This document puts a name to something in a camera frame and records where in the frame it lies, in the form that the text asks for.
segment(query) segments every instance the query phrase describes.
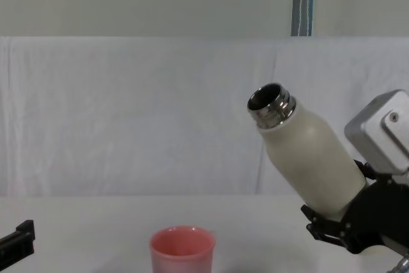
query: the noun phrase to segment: bottle opening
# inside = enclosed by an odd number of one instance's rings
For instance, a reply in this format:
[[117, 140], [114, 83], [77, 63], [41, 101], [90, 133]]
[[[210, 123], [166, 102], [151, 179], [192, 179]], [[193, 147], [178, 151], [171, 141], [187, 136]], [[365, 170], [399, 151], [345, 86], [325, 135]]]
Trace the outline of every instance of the bottle opening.
[[258, 89], [250, 97], [247, 108], [251, 111], [260, 110], [271, 104], [280, 95], [281, 85], [270, 83]]

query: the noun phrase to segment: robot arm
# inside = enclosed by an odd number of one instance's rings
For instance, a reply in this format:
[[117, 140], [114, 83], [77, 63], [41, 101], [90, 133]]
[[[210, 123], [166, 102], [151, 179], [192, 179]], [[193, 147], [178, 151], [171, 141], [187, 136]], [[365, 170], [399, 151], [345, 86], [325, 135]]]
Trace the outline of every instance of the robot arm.
[[409, 95], [391, 91], [372, 100], [345, 127], [345, 135], [367, 160], [356, 161], [374, 180], [348, 205], [339, 222], [303, 206], [316, 240], [357, 254], [384, 245], [406, 255], [392, 272], [409, 272]]

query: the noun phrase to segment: pink cup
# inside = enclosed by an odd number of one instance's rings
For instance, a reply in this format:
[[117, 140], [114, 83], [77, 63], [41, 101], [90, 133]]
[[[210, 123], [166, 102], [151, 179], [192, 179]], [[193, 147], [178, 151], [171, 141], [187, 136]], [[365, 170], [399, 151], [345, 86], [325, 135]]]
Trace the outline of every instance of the pink cup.
[[153, 273], [211, 273], [215, 238], [195, 226], [169, 227], [152, 236]]

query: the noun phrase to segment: white fabric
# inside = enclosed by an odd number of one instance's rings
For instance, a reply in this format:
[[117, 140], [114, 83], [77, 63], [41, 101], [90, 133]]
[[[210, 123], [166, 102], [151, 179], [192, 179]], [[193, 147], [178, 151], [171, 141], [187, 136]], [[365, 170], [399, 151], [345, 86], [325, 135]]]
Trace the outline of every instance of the white fabric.
[[246, 111], [258, 86], [274, 75], [342, 138], [375, 95], [409, 90], [407, 39], [0, 44], [9, 196], [292, 193]]

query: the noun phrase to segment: table surface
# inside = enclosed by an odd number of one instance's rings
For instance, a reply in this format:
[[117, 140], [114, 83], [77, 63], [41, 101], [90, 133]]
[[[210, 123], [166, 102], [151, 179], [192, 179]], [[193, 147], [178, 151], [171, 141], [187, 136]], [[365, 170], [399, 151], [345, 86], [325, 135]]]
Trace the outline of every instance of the table surface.
[[151, 272], [152, 233], [178, 224], [212, 230], [213, 273], [381, 272], [400, 255], [364, 255], [315, 241], [297, 196], [0, 198], [0, 235], [34, 219], [35, 254], [7, 273]]

